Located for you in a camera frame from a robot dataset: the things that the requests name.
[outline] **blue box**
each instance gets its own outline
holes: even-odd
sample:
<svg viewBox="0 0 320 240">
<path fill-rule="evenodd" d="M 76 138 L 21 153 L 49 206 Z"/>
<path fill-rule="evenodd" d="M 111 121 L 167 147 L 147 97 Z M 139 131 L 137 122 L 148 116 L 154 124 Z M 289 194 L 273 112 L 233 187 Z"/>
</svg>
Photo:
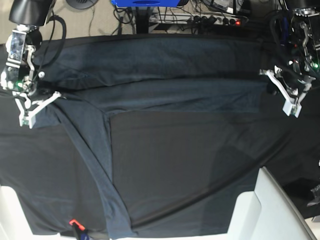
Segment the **blue box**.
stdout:
<svg viewBox="0 0 320 240">
<path fill-rule="evenodd" d="M 118 7 L 176 7 L 180 0 L 111 0 Z"/>
</svg>

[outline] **floor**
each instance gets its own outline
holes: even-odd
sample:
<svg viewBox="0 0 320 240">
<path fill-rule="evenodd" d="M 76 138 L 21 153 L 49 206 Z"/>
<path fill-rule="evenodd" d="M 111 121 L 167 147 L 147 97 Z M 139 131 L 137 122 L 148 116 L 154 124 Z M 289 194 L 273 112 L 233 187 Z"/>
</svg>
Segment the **floor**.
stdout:
<svg viewBox="0 0 320 240">
<path fill-rule="evenodd" d="M 8 20 L 12 2 L 13 0 L 0 0 L 0 44 L 7 41 L 12 29 L 16 27 Z M 250 0 L 250 2 L 252 13 L 258 16 L 269 12 L 274 5 L 274 0 Z M 190 4 L 184 9 L 194 13 Z M 57 0 L 54 7 L 54 13 L 66 21 L 67 38 L 110 35 L 118 27 L 118 20 L 114 17 L 113 11 L 114 7 L 109 0 L 99 0 L 94 7 L 86 10 L 76 10 L 70 7 L 66 0 Z M 52 22 L 42 27 L 40 31 L 43 39 L 47 40 L 52 31 Z M 123 25 L 122 33 L 132 34 L 132 27 L 129 24 Z M 57 24 L 53 39 L 60 39 L 61 34 L 61 26 Z"/>
</svg>

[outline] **orange clip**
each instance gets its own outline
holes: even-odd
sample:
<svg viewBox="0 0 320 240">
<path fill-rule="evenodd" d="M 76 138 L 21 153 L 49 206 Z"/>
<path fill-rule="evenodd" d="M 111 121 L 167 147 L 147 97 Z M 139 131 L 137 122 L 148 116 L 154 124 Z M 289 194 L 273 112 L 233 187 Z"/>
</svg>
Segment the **orange clip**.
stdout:
<svg viewBox="0 0 320 240">
<path fill-rule="evenodd" d="M 81 225 L 81 224 L 80 224 L 77 220 L 75 220 L 75 219 L 72 219 L 72 220 L 69 222 L 69 224 L 70 224 L 71 226 L 72 226 L 73 224 L 76 224 L 81 231 L 86 230 L 86 228 L 85 228 L 83 225 Z"/>
</svg>

